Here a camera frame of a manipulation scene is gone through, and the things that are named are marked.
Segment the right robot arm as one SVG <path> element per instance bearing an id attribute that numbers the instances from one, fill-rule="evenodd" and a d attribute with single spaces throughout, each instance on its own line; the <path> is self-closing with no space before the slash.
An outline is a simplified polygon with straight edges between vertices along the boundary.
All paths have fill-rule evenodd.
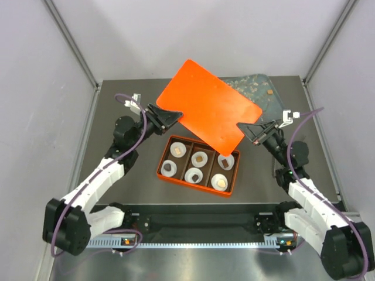
<path id="1" fill-rule="evenodd" d="M 299 234 L 319 255 L 334 280 L 361 277 L 374 270 L 370 228 L 339 211 L 315 186 L 305 171 L 309 148 L 303 141 L 286 142 L 284 131 L 273 121 L 237 127 L 254 144 L 263 145 L 281 165 L 276 170 L 280 187 L 293 199 L 278 204 L 274 226 Z"/>

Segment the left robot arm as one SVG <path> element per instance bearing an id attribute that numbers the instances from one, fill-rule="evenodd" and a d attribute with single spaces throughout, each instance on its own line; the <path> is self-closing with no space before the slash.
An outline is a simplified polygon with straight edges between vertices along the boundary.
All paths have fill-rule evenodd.
<path id="1" fill-rule="evenodd" d="M 163 135 L 183 114 L 149 104 L 138 122 L 122 116 L 115 122 L 113 142 L 94 171 L 61 199 L 51 199 L 45 208 L 42 239 L 52 248 L 77 256 L 89 241 L 114 229 L 127 232 L 133 219 L 129 209 L 111 203 L 93 212 L 99 199 L 123 178 L 138 158 L 136 148 L 151 135 Z"/>

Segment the brown oblong chocolate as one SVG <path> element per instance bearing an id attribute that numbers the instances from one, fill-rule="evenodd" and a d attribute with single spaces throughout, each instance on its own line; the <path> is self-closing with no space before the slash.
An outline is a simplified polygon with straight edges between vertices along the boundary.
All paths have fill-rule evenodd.
<path id="1" fill-rule="evenodd" d="M 225 168 L 229 167 L 229 163 L 228 163 L 228 161 L 226 159 L 223 159 L 221 162 L 223 164 L 223 167 L 225 167 Z"/>

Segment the orange chocolate box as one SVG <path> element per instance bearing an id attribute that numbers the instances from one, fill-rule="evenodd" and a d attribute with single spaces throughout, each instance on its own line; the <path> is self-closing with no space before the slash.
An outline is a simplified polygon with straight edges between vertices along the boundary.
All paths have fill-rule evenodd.
<path id="1" fill-rule="evenodd" d="M 175 158 L 171 155 L 170 146 L 174 142 L 182 142 L 185 144 L 187 151 L 184 157 Z M 201 168 L 198 168 L 203 173 L 203 179 L 199 184 L 192 184 L 192 183 L 185 182 L 184 175 L 186 171 L 194 167 L 191 162 L 192 155 L 198 151 L 203 151 L 208 155 L 208 162 L 206 163 L 206 165 Z M 236 182 L 237 171 L 238 171 L 239 161 L 240 161 L 240 152 L 237 150 L 234 150 L 231 153 L 231 155 L 234 156 L 234 160 L 235 160 L 235 164 L 231 170 L 223 170 L 219 166 L 217 162 L 217 157 L 219 154 L 220 154 L 219 152 L 215 151 L 213 148 L 211 148 L 209 145 L 207 145 L 201 140 L 173 135 L 169 138 L 167 142 L 166 148 L 161 157 L 156 174 L 159 177 L 159 179 L 171 182 L 173 184 L 178 184 L 181 186 L 189 187 L 192 189 L 214 194 L 217 196 L 230 197 L 233 193 L 235 182 Z M 165 160 L 172 160 L 177 165 L 177 172 L 173 177 L 165 177 L 161 175 L 160 173 L 162 163 Z M 223 174 L 227 178 L 229 186 L 226 191 L 217 191 L 212 187 L 211 178 L 217 173 Z"/>

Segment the white heart chocolate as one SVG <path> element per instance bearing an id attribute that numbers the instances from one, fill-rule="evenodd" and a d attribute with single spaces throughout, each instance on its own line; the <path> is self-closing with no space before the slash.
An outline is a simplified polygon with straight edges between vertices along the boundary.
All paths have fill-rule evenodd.
<path id="1" fill-rule="evenodd" d="M 226 187 L 226 182 L 224 180 L 219 180 L 217 182 L 217 185 L 220 187 L 220 188 L 225 188 Z"/>

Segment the dark round chocolate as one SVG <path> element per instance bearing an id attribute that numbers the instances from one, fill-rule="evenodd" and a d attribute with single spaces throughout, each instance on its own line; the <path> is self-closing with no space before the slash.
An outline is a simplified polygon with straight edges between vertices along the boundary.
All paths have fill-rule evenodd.
<path id="1" fill-rule="evenodd" d="M 167 163 L 163 166 L 163 169 L 167 172 L 170 172 L 172 170 L 171 164 Z"/>

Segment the orange box lid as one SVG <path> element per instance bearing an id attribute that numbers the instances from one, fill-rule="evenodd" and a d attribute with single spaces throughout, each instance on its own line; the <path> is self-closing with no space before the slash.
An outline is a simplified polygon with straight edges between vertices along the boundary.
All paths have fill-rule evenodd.
<path id="1" fill-rule="evenodd" d="M 224 156 L 244 137 L 237 124 L 254 124 L 263 113 L 261 107 L 193 60 L 184 62 L 156 104 L 181 112 L 179 122 Z"/>

